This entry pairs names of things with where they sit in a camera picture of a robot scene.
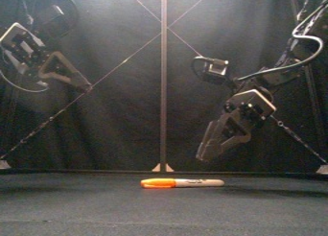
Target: black mat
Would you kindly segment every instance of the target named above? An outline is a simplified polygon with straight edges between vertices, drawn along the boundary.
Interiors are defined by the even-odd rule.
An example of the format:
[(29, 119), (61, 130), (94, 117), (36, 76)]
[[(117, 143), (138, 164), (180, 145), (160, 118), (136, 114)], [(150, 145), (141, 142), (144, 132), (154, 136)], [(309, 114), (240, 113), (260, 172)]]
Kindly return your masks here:
[(146, 177), (0, 176), (0, 234), (326, 235), (324, 180), (222, 177), (218, 188), (146, 190)]

